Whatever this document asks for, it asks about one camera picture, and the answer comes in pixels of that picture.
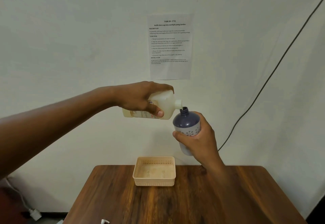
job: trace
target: basket rim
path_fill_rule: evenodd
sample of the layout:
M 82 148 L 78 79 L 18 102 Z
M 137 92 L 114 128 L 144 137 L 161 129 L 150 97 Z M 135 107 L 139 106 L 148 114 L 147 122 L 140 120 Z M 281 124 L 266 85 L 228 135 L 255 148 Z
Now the basket rim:
M 138 177 L 134 177 L 134 173 L 136 172 L 136 164 L 138 163 L 138 160 L 140 159 L 140 158 L 143 158 L 143 157 L 165 157 L 165 158 L 170 158 L 170 159 L 172 159 L 173 160 L 173 162 L 174 162 L 174 175 L 175 175 L 175 177 L 173 177 L 173 178 L 138 178 Z M 176 165 L 175 165 L 175 158 L 173 157 L 173 156 L 160 156 L 160 155 L 158 155 L 158 156 L 139 156 L 137 159 L 136 159 L 136 164 L 134 165 L 134 170 L 133 170 L 133 174 L 132 174 L 132 178 L 134 179 L 134 180 L 136 180 L 136 179 L 149 179 L 149 180 L 152 180 L 152 179 L 162 179 L 162 180 L 164 180 L 164 179 L 168 179 L 168 180 L 171 180 L 171 179 L 175 179 L 176 178 Z

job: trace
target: brown wooden tabletop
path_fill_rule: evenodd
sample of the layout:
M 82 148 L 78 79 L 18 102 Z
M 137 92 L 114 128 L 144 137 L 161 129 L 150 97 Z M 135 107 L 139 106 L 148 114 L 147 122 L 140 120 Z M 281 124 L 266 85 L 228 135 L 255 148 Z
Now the brown wooden tabletop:
M 218 189 L 202 166 L 176 166 L 172 187 L 138 187 L 134 165 L 96 166 L 64 224 L 226 223 Z M 306 223 L 274 179 L 260 166 L 228 166 L 274 223 Z

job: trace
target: finger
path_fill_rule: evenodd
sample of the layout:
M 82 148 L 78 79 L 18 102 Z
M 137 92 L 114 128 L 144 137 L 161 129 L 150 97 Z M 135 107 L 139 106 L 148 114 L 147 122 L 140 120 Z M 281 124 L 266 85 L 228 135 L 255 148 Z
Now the finger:
M 149 103 L 149 102 L 147 104 L 145 111 L 147 111 L 159 118 L 164 116 L 164 112 L 159 107 L 157 107 L 156 105 Z
M 188 148 L 191 148 L 191 145 L 192 145 L 191 140 L 192 139 L 189 136 L 186 136 L 185 134 L 178 132 L 178 131 L 173 131 L 173 136 L 178 142 L 184 144 Z
M 170 86 L 170 85 L 168 85 L 166 83 L 155 83 L 155 82 L 153 82 L 152 90 L 151 90 L 152 93 L 159 92 L 159 91 L 166 91 L 166 90 L 172 90 L 173 93 L 174 93 L 174 87 L 173 86 Z
M 210 124 L 206 121 L 205 117 L 201 113 L 196 112 L 196 111 L 193 111 L 193 112 L 200 116 L 201 128 L 210 126 Z

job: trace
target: purple bottle top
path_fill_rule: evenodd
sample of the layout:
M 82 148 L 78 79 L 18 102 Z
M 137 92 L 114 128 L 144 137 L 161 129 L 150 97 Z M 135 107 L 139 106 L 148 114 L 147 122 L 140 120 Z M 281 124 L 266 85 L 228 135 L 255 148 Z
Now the purple bottle top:
M 200 122 L 200 116 L 196 113 L 189 111 L 187 107 L 179 110 L 180 113 L 173 119 L 173 125 L 179 128 L 188 128 L 195 126 Z

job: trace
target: forearm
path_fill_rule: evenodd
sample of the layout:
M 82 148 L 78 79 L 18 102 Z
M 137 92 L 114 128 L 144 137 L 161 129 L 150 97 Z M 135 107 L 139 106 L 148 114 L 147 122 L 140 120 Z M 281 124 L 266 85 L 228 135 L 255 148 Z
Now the forearm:
M 0 178 L 96 113 L 114 105 L 111 87 L 0 119 Z
M 217 184 L 218 197 L 226 214 L 226 223 L 271 223 L 257 202 L 240 185 L 237 178 L 230 175 L 225 165 L 208 169 Z

